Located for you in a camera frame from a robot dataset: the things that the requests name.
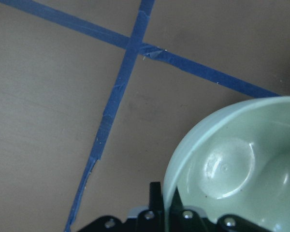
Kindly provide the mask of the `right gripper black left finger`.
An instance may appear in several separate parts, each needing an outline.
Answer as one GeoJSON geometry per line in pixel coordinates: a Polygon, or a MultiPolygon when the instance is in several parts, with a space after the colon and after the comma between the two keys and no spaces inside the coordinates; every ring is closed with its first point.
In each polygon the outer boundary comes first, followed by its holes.
{"type": "Polygon", "coordinates": [[[158,213],[164,212],[163,197],[162,197],[160,182],[151,182],[149,184],[148,208],[149,210],[157,211],[158,213]]]}

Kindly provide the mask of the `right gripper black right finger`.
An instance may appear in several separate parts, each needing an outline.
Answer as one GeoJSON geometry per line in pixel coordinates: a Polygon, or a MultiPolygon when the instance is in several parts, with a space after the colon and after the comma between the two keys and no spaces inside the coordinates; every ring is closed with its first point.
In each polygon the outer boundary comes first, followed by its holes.
{"type": "Polygon", "coordinates": [[[171,215],[178,215],[184,209],[178,188],[175,188],[171,203],[171,215]]]}

